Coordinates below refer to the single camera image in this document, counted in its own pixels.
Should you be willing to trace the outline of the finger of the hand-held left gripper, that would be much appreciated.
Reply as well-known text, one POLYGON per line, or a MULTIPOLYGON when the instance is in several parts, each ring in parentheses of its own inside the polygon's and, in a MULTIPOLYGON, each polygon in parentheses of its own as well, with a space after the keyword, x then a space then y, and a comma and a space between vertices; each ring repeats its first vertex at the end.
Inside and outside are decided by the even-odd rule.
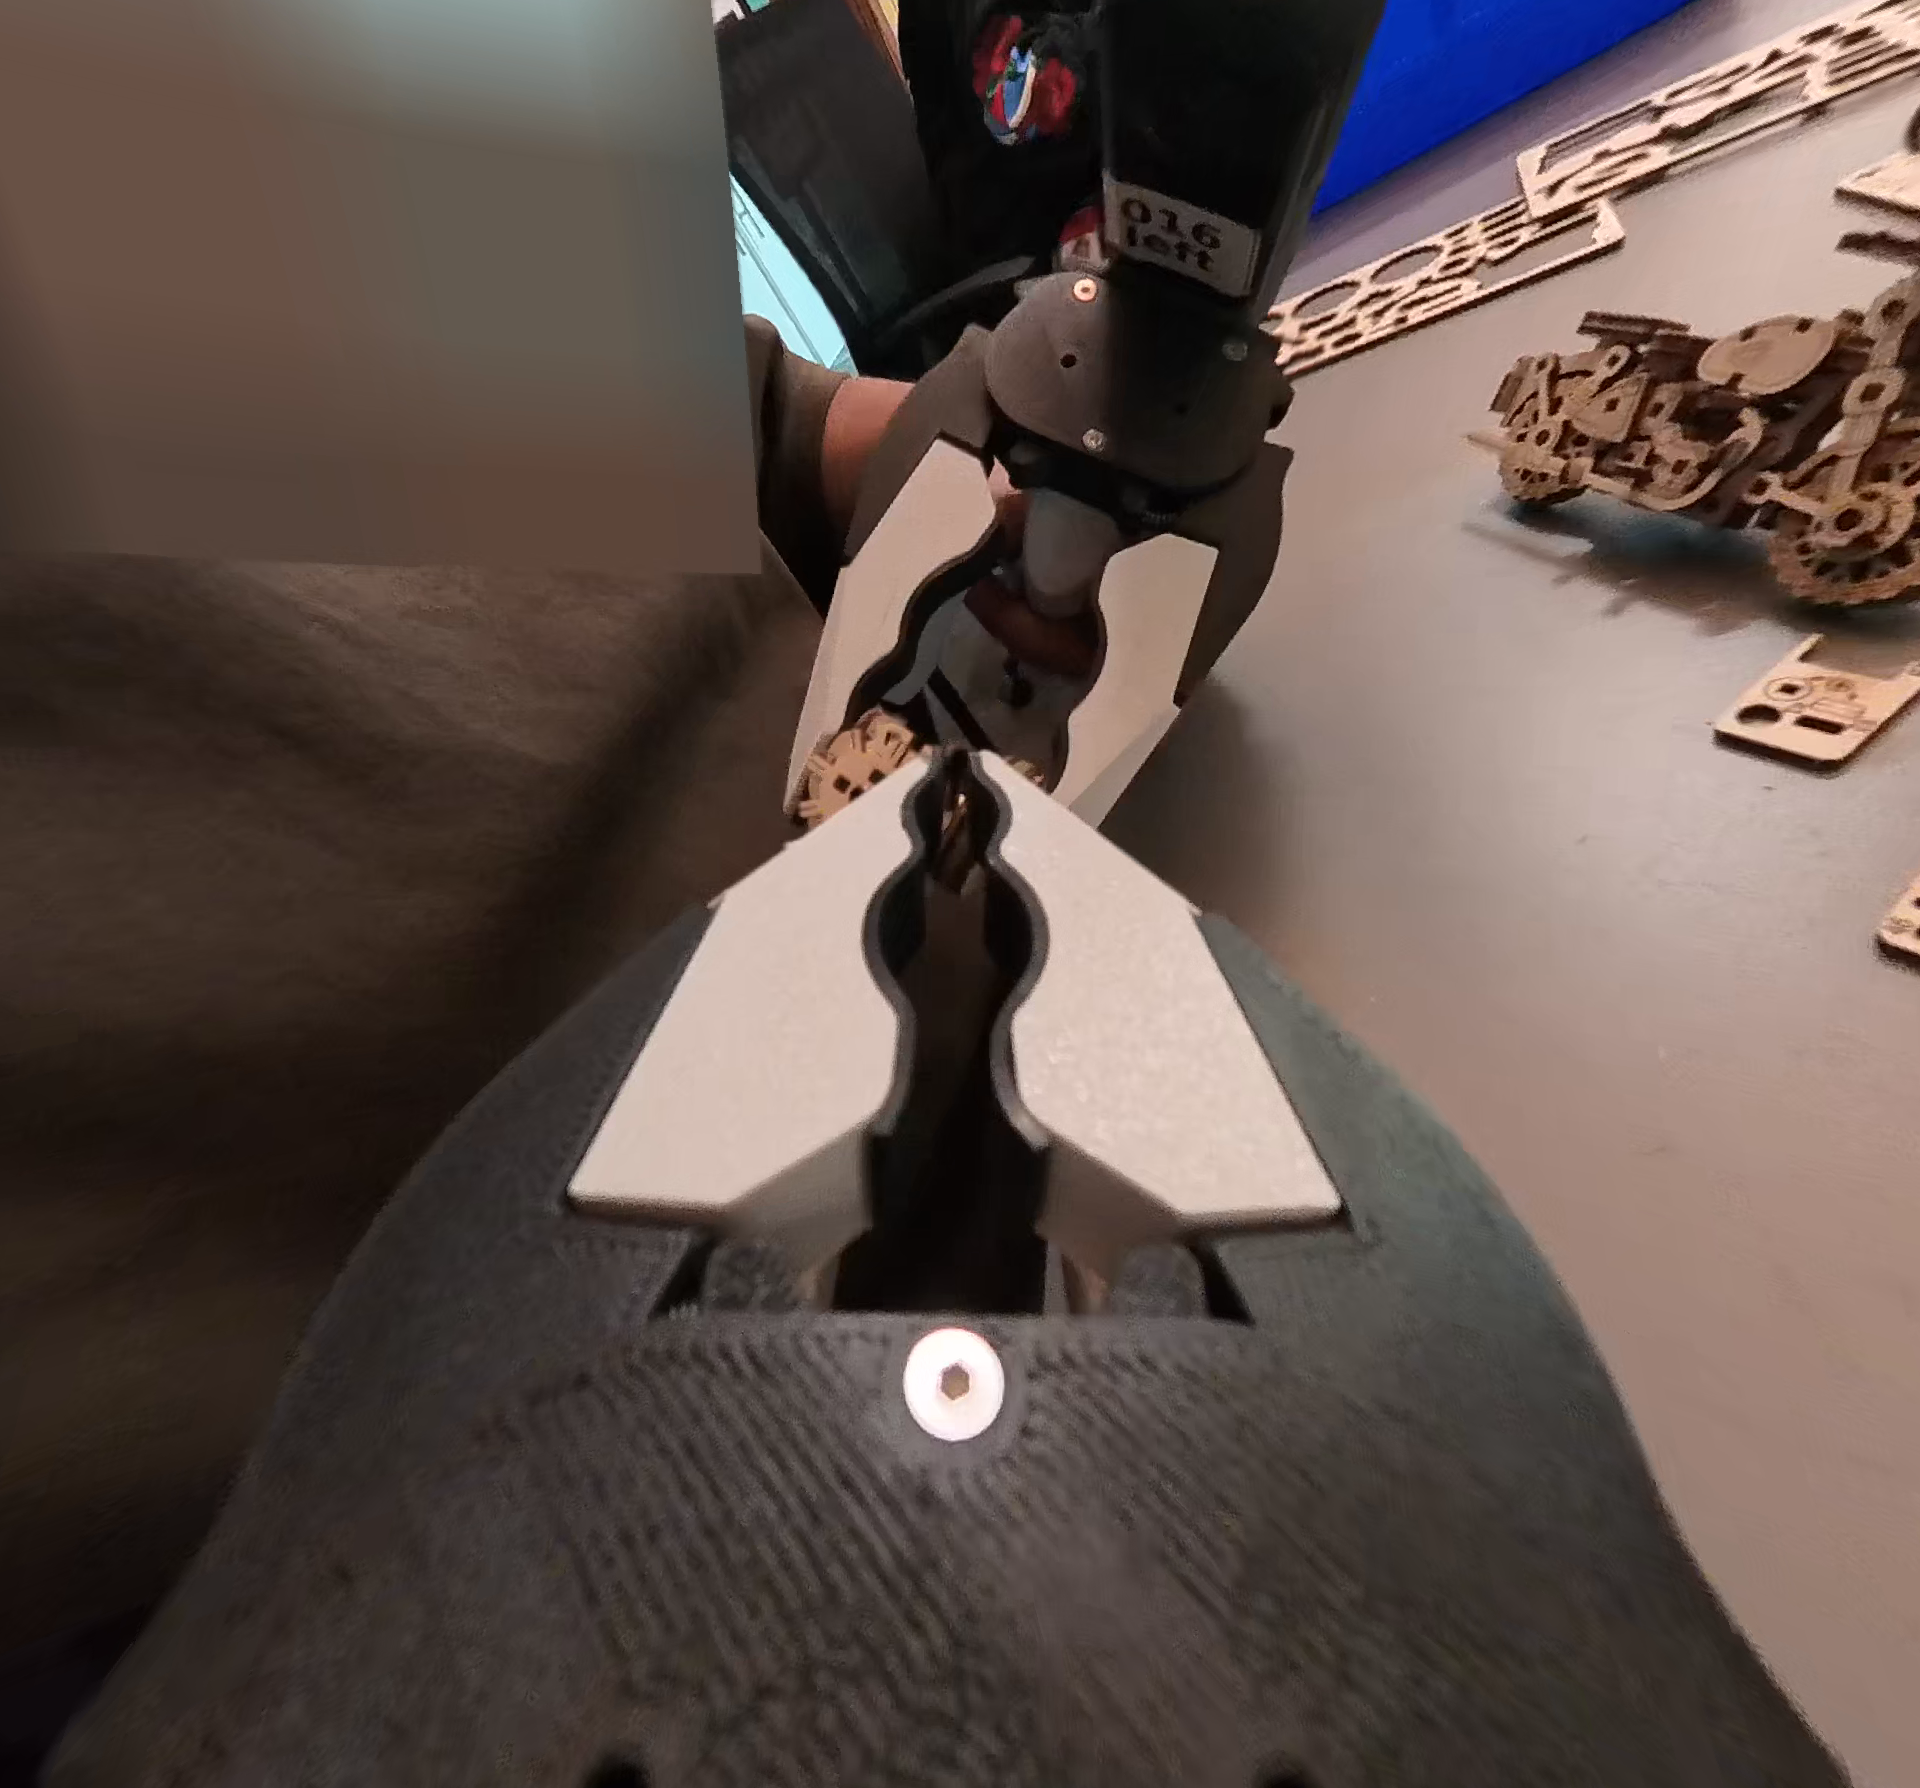
POLYGON ((800 821, 807 765, 828 743, 866 710, 924 692, 951 607, 996 552, 986 470, 971 452, 933 441, 834 583, 790 743, 789 821, 800 821))
POLYGON ((1049 793, 1093 831, 1114 814, 1179 706, 1218 550, 1156 533, 1111 552, 1092 586, 1095 659, 1041 697, 1049 793))

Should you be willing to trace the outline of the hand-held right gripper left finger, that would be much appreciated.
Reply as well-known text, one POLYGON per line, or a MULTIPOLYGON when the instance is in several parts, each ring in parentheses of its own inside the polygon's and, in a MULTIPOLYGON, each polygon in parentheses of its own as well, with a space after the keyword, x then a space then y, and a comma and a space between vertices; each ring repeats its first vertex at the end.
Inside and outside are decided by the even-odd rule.
POLYGON ((962 897, 933 753, 718 894, 569 1176, 588 1222, 780 1258, 807 1308, 924 1151, 962 1072, 962 897))

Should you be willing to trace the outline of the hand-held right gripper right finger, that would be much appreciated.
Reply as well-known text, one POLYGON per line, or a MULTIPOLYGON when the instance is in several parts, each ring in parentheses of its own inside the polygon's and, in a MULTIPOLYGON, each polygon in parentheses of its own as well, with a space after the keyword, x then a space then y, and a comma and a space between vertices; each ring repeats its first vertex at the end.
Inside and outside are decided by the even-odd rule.
POLYGON ((983 932, 1001 973, 988 1073, 1037 1161, 1033 1228, 1099 1310, 1144 1249, 1341 1216, 1201 912, 1041 788, 968 757, 983 932))

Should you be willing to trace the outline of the wooden wheel and seat assembly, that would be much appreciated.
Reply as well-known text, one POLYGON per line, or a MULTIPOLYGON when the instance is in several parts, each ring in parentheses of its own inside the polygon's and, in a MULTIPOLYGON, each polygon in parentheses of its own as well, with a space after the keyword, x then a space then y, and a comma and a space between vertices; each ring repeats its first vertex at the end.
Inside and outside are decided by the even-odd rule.
POLYGON ((1046 791, 1046 773, 1025 759, 1002 757, 992 741, 933 745, 900 717, 871 709, 811 753, 789 816, 800 834, 818 832, 901 775, 917 780, 901 793, 900 814, 889 824, 905 840, 891 865, 871 874, 875 889, 860 914, 875 920, 924 883, 960 894, 969 875, 981 874, 981 889, 1016 902, 1030 918, 1040 916, 1033 889, 1002 860, 1001 842, 1009 832, 1013 777, 1046 791))

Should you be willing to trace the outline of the person's left forearm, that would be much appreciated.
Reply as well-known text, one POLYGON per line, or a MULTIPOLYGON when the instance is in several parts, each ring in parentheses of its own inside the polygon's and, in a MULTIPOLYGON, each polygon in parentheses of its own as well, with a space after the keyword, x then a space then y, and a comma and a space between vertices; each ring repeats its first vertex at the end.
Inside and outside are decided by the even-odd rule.
POLYGON ((761 536, 815 614, 828 613, 856 491, 905 384, 806 360, 776 327, 743 319, 761 536))

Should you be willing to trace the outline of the grey desk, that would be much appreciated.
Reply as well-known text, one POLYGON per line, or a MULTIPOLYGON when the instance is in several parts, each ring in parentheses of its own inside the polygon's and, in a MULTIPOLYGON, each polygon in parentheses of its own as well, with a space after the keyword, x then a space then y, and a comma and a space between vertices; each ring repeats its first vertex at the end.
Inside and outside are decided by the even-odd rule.
POLYGON ((1816 618, 1738 539, 1504 506, 1466 436, 1587 309, 1865 300, 1835 183, 1916 81, 1629 195, 1620 248, 1308 375, 1271 591, 1109 832, 1439 1112, 1561 1273, 1732 1614, 1918 1777, 1916 713, 1837 775, 1712 726, 1816 618))

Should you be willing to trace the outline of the person's left hand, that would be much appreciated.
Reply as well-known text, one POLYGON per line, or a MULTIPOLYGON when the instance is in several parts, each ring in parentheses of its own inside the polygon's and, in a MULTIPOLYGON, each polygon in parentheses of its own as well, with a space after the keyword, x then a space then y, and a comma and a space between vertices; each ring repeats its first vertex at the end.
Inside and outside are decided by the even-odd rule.
POLYGON ((1084 606, 1067 613, 1043 610, 1011 568, 969 586, 964 606, 1021 671, 1085 679, 1097 663, 1097 618, 1084 606))

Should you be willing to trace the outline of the wooden puzzle sheet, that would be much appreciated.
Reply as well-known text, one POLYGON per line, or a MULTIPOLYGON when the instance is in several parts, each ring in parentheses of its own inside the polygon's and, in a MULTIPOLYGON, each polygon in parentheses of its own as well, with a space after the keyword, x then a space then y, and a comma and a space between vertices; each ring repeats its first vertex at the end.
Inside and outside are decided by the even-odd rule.
POLYGON ((1623 239, 1607 198, 1539 216, 1514 195, 1283 296, 1262 330, 1295 381, 1603 257, 1623 239))
POLYGON ((1517 192, 1574 213, 1916 72, 1918 0, 1853 0, 1521 151, 1517 192))

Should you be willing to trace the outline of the black office chair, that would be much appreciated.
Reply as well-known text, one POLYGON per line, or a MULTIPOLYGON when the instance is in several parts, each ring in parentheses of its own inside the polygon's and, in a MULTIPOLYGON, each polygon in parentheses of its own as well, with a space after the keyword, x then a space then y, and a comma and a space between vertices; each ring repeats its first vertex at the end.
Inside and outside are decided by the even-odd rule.
POLYGON ((771 0, 717 28, 729 167, 859 375, 917 381, 992 327, 1043 257, 958 275, 908 90, 848 0, 771 0))

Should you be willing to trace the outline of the olive brown shirt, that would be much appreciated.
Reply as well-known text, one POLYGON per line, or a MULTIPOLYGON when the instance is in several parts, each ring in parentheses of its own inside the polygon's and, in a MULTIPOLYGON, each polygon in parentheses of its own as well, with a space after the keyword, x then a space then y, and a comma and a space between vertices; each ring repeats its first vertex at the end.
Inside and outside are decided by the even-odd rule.
POLYGON ((771 552, 4 561, 4 1784, 192 1557, 396 1182, 778 844, 818 633, 771 552))

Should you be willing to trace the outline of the wooden motorcycle model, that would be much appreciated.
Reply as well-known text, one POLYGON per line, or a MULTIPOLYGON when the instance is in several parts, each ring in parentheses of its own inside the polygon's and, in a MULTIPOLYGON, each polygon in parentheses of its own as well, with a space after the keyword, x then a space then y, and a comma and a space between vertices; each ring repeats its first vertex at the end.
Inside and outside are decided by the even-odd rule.
POLYGON ((1472 443, 1515 504, 1595 494, 1763 537, 1801 606, 1918 596, 1918 275, 1864 309, 1723 336, 1610 312, 1586 348, 1515 360, 1472 443))

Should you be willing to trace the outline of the wooden piece with round hole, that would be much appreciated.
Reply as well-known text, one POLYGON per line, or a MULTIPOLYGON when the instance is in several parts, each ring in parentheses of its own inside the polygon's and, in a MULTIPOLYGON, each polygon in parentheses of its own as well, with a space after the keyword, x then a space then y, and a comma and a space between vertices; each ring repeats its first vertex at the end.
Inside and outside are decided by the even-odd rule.
POLYGON ((1839 771, 1918 698, 1918 663, 1859 671, 1823 655, 1824 634, 1797 641, 1713 721, 1720 745, 1795 766, 1839 771))

